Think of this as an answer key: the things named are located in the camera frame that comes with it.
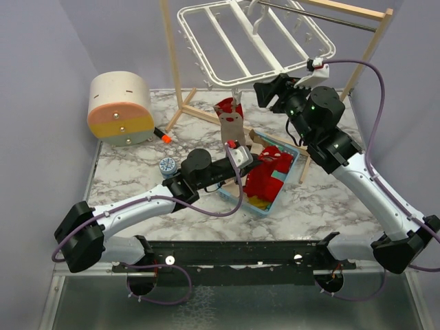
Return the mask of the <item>red santa sock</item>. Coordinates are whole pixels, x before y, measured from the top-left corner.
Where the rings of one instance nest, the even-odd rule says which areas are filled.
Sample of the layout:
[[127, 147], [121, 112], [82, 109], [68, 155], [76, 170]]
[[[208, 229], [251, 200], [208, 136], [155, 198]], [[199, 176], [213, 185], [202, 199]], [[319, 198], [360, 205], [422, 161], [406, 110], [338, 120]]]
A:
[[252, 170], [247, 175], [244, 191], [248, 197], [257, 196], [260, 199], [273, 202], [283, 186], [283, 182], [272, 177], [272, 173], [264, 164]]

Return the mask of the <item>red beige reindeer sock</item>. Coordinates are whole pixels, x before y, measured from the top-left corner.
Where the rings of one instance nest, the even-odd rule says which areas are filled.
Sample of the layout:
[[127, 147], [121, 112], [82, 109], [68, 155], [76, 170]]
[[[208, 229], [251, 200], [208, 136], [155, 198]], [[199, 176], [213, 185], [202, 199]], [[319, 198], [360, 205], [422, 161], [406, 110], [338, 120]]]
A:
[[221, 141], [237, 141], [245, 146], [245, 133], [243, 128], [243, 110], [240, 103], [233, 97], [223, 99], [214, 106], [221, 127]]

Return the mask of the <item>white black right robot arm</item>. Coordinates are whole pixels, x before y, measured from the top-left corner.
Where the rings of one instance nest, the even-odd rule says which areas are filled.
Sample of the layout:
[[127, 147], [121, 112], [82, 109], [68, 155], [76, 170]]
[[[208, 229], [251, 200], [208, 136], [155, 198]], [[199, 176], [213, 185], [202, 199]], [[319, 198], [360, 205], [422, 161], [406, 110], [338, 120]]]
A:
[[367, 239], [338, 234], [316, 251], [317, 264], [331, 269], [344, 259], [370, 260], [401, 274], [439, 231], [438, 216], [422, 214], [381, 181], [379, 174], [368, 170], [361, 146], [338, 128], [345, 105], [335, 89], [295, 84], [296, 79], [287, 74], [280, 74], [271, 82], [254, 83], [259, 107], [266, 108], [277, 96], [271, 112], [287, 115], [311, 159], [342, 182], [384, 231]]

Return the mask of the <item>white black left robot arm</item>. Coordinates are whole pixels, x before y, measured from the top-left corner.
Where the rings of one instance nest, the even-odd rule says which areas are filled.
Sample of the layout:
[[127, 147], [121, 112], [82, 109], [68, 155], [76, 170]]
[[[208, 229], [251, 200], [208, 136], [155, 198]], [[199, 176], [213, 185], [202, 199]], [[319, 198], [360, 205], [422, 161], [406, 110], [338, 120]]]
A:
[[228, 179], [239, 181], [262, 163], [245, 146], [227, 147], [226, 155], [213, 161], [206, 149], [196, 148], [174, 175], [142, 194], [95, 208], [86, 201], [75, 203], [54, 232], [58, 246], [53, 262], [65, 262], [72, 273], [100, 261], [147, 270], [152, 255], [145, 238], [124, 239], [117, 234], [147, 219], [193, 208], [200, 190]]

